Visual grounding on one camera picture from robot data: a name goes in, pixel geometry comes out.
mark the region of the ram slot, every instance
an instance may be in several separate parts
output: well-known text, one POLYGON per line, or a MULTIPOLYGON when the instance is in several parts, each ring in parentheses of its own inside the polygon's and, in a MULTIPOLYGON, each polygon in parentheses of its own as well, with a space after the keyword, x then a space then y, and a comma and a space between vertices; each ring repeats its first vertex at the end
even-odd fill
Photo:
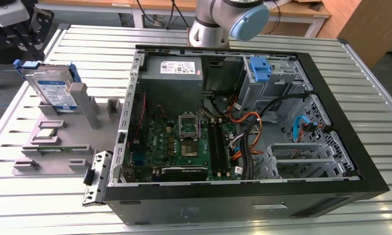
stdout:
POLYGON ((223 127, 219 122, 209 123, 208 135, 212 173, 220 175, 217 173, 225 173, 228 171, 228 160, 223 127))

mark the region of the blue latch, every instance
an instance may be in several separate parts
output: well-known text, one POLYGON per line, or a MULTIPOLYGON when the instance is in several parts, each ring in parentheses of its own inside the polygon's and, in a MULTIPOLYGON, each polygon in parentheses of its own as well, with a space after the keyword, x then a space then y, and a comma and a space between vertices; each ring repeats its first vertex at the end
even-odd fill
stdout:
POLYGON ((24 74, 21 73, 21 60, 15 60, 13 66, 15 66, 15 69, 16 69, 17 73, 20 74, 21 78, 24 80, 27 80, 24 74))
POLYGON ((255 81, 267 82, 272 76, 272 66, 265 57, 249 57, 249 64, 255 73, 255 81))
POLYGON ((21 68, 36 70, 39 66, 40 66, 40 62, 39 61, 27 61, 23 64, 21 68))
POLYGON ((81 82, 81 78, 80 78, 80 75, 79 75, 79 71, 77 71, 76 65, 73 63, 71 63, 68 65, 68 68, 69 68, 69 71, 71 71, 71 75, 72 75, 73 81, 75 82, 81 82))

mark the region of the motherboard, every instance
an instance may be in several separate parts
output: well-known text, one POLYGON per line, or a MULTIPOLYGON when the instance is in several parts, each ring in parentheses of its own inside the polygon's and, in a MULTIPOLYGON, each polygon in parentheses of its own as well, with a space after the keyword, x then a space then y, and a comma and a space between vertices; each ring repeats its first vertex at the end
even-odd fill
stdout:
POLYGON ((145 154, 132 154, 135 180, 232 180, 227 144, 233 124, 201 120, 193 114, 149 121, 145 154))

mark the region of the metal bracket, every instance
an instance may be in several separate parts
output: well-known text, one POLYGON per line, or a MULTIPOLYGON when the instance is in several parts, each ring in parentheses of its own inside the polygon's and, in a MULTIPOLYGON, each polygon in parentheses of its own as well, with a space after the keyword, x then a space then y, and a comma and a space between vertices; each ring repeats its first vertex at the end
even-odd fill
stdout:
POLYGON ((111 171, 113 152, 107 150, 95 154, 92 168, 87 170, 84 183, 87 184, 83 206, 105 205, 103 201, 108 176, 111 171))

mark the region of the slotted metal surface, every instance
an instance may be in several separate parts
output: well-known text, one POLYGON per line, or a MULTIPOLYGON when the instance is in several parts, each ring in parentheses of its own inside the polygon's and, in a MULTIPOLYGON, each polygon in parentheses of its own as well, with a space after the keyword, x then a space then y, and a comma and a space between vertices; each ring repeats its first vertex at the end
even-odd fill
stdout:
MULTIPOLYGON (((111 97, 124 97, 137 43, 185 46, 187 33, 72 25, 68 30, 57 31, 55 45, 45 51, 47 62, 72 61, 88 84, 88 94, 97 97, 97 102, 105 102, 111 97)), ((12 175, 12 161, 20 157, 20 145, 28 140, 40 114, 39 98, 24 84, 0 121, 0 228, 7 228, 0 233, 275 234, 277 229, 280 235, 392 234, 392 103, 380 92, 378 82, 358 66, 360 62, 347 53, 347 46, 336 40, 259 36, 249 42, 231 40, 229 43, 239 49, 311 54, 391 191, 319 218, 207 223, 191 227, 128 227, 108 206, 81 207, 81 175, 12 175)))

